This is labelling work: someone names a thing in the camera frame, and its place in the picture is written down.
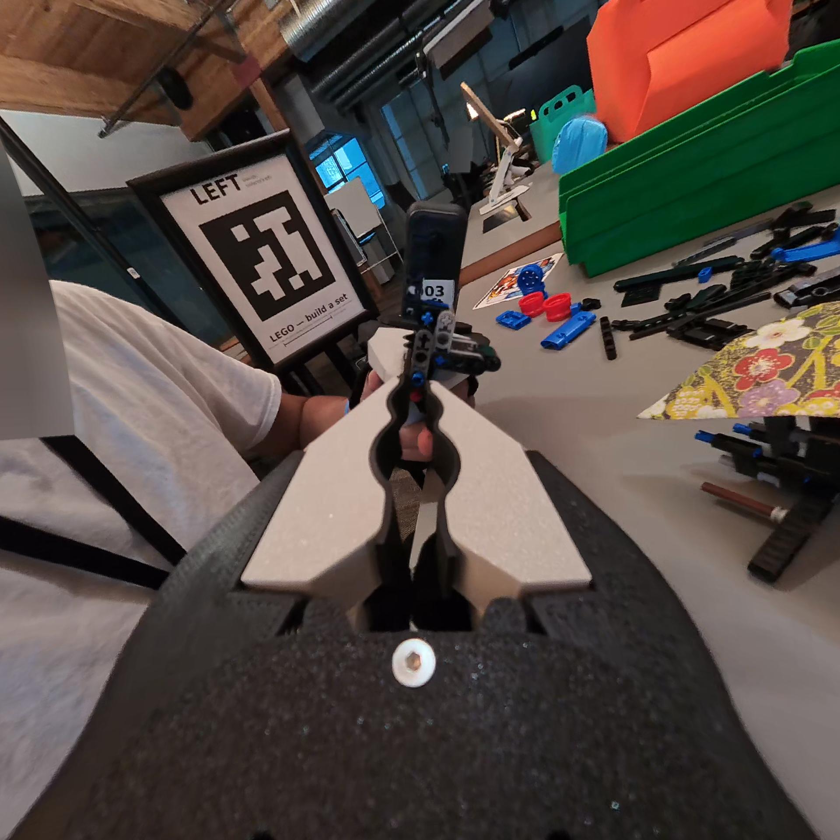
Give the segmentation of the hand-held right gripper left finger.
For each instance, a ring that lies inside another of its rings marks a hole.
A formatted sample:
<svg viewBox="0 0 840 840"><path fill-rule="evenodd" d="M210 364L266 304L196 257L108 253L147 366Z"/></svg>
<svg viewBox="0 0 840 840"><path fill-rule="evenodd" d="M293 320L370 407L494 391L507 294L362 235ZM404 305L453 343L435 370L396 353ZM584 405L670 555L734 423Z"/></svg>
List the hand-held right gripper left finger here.
<svg viewBox="0 0 840 840"><path fill-rule="evenodd" d="M391 378L307 446L243 573L258 592L325 599L358 631L378 623L371 596L399 580L390 478L401 455Z"/></svg>

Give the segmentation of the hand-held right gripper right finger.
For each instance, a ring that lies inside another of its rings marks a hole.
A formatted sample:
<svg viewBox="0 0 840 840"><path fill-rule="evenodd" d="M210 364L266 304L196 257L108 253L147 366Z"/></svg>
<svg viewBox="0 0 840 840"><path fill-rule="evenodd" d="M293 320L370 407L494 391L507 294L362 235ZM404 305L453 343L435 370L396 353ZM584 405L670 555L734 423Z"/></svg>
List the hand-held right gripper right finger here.
<svg viewBox="0 0 840 840"><path fill-rule="evenodd" d="M429 426L444 590L483 616L497 599L588 589L592 573L524 447L436 382Z"/></svg>

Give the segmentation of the small lego assembly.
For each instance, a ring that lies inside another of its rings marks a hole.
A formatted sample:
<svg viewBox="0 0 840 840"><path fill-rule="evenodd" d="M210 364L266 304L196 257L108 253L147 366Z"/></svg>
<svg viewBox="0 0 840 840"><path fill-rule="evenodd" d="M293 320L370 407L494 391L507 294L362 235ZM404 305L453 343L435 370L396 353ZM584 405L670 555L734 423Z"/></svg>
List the small lego assembly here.
<svg viewBox="0 0 840 840"><path fill-rule="evenodd" d="M434 382L434 373L456 371L476 376L494 373L501 368L501 358L487 336L457 320L444 306L426 305L415 331L412 352L412 380L406 382L408 409L405 424L426 419L425 389Z"/></svg>

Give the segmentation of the person's left forearm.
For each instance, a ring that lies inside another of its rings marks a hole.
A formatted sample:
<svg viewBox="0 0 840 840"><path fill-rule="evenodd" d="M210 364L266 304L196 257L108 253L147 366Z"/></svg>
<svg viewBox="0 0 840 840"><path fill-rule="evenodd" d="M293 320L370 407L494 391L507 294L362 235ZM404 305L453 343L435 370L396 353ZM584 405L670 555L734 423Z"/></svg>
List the person's left forearm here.
<svg viewBox="0 0 840 840"><path fill-rule="evenodd" d="M285 393L268 433L247 453L248 459L284 459L303 450L342 419L349 401L336 395L304 397Z"/></svg>

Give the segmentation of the long blue lego panel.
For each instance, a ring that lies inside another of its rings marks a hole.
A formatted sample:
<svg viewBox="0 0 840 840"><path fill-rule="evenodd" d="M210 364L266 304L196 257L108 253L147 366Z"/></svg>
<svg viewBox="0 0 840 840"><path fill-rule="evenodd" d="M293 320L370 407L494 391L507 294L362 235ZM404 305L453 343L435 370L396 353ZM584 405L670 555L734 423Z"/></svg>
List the long blue lego panel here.
<svg viewBox="0 0 840 840"><path fill-rule="evenodd" d="M546 336L540 342L540 346L545 350L560 351L581 336L595 321L596 315L593 311L577 311Z"/></svg>

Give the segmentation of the group of large lego pieces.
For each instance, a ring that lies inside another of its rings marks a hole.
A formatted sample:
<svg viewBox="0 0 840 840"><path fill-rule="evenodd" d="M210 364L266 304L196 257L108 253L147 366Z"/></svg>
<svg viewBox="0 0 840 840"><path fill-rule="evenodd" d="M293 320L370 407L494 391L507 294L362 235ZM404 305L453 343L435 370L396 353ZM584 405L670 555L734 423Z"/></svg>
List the group of large lego pieces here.
<svg viewBox="0 0 840 840"><path fill-rule="evenodd" d="M640 340L664 333L708 350L721 350L749 331L722 319L763 301L786 312L837 301L838 267L816 263L838 256L838 210L815 210L800 201L775 217L734 228L709 240L669 269L622 280L624 308L656 301L662 289L697 280L700 288L669 299L659 314L642 319L610 319L613 332Z"/></svg>

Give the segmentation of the person's left hand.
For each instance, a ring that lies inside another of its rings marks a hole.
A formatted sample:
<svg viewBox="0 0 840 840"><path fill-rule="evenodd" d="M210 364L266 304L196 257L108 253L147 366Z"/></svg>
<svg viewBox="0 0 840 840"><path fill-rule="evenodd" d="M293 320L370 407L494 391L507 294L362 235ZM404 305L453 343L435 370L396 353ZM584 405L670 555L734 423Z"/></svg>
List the person's left hand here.
<svg viewBox="0 0 840 840"><path fill-rule="evenodd" d="M382 385L382 378L375 371L370 371L364 380L360 402L369 398ZM434 439L423 419L402 425L399 430L399 439L402 446L403 460L426 462L431 459Z"/></svg>

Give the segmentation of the colourful sticker sheet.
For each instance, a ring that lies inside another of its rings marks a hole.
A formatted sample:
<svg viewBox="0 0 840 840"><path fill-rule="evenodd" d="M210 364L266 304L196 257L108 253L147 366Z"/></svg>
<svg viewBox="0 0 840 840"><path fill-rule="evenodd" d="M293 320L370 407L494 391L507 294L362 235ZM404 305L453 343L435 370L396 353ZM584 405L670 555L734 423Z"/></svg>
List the colourful sticker sheet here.
<svg viewBox="0 0 840 840"><path fill-rule="evenodd" d="M564 258L566 257L565 253L557 253L553 254L549 257L544 257L540 260L528 263L528 264L538 264L540 263L543 267L544 271L544 285L546 290L546 284L548 282L548 277L550 276L553 269L563 262ZM495 285L488 290L485 296L477 302L477 304L473 307L474 310L479 310L483 308L488 308L491 306L495 306L499 303L507 303L510 301L515 301L521 298L521 294L517 284L517 273L518 270L522 266L518 266L516 268L509 269L496 283Z"/></svg>

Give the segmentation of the wooden board on stand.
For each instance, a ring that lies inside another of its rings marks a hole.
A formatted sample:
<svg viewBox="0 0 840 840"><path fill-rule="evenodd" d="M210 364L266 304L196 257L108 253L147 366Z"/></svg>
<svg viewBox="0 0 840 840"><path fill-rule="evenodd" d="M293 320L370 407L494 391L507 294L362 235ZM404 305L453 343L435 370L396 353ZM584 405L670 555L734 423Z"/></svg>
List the wooden board on stand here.
<svg viewBox="0 0 840 840"><path fill-rule="evenodd" d="M519 133L507 122L494 117L471 87L463 81L460 83L460 90L471 119L482 121L499 143L500 159L497 173L490 186L486 204L479 208L479 215L487 219L509 204L515 203L530 188L530 185L524 183L524 179L533 173L533 168L516 162L523 147L523 138Z"/></svg>

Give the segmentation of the black framed marker sign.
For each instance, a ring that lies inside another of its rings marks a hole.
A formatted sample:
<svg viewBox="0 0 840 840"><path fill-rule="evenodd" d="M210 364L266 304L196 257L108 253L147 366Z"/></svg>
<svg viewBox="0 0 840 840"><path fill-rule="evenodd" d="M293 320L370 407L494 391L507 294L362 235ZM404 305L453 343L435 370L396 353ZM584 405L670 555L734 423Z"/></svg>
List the black framed marker sign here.
<svg viewBox="0 0 840 840"><path fill-rule="evenodd" d="M288 371L379 315L288 129L127 186L256 367Z"/></svg>

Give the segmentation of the teal plastic basket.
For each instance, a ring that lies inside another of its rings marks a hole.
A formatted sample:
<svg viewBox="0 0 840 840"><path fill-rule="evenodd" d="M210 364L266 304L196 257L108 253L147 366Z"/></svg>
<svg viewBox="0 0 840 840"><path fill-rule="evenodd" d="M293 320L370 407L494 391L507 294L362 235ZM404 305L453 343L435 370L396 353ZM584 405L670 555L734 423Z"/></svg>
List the teal plastic basket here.
<svg viewBox="0 0 840 840"><path fill-rule="evenodd" d="M554 143L567 122L595 111L593 89L582 90L572 85L533 112L536 119L531 122L530 132L539 162L543 165L551 162Z"/></svg>

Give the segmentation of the light blue bag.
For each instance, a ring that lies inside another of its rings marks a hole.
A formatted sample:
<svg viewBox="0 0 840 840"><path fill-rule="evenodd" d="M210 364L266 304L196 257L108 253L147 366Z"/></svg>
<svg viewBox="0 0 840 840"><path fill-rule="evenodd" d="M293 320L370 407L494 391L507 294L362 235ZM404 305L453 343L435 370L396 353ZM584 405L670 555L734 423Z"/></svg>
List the light blue bag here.
<svg viewBox="0 0 840 840"><path fill-rule="evenodd" d="M598 158L606 151L606 126L594 115L583 114L568 121L559 132L552 151L552 169L564 175Z"/></svg>

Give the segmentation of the person's white shirt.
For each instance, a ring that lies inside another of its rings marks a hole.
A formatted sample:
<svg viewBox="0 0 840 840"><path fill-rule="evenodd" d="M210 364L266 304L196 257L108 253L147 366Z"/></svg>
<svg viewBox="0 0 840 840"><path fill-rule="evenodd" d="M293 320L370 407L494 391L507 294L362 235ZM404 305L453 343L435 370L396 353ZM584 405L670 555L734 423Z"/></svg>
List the person's white shirt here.
<svg viewBox="0 0 840 840"><path fill-rule="evenodd" d="M277 416L278 379L146 310L50 282L76 434L190 550L258 480L243 454ZM2 515L172 565L37 439L2 442ZM85 727L153 592L2 552L1 832L24 818Z"/></svg>

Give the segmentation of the green plastic bin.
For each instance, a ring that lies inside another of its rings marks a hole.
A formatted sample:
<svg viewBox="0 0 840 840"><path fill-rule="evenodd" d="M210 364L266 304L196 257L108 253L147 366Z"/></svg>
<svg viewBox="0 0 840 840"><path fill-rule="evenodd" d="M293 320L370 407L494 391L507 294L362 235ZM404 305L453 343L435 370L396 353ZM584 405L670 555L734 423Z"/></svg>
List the green plastic bin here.
<svg viewBox="0 0 840 840"><path fill-rule="evenodd" d="M595 277L838 183L834 40L562 175L563 247Z"/></svg>

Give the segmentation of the floral patterned cloth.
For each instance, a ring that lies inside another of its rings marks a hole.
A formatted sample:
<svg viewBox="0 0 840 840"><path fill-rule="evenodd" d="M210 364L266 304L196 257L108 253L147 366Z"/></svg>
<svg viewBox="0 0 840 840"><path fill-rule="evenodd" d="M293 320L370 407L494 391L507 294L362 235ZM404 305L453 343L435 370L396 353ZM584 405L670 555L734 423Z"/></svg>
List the floral patterned cloth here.
<svg viewBox="0 0 840 840"><path fill-rule="evenodd" d="M637 418L839 417L839 302L730 342Z"/></svg>

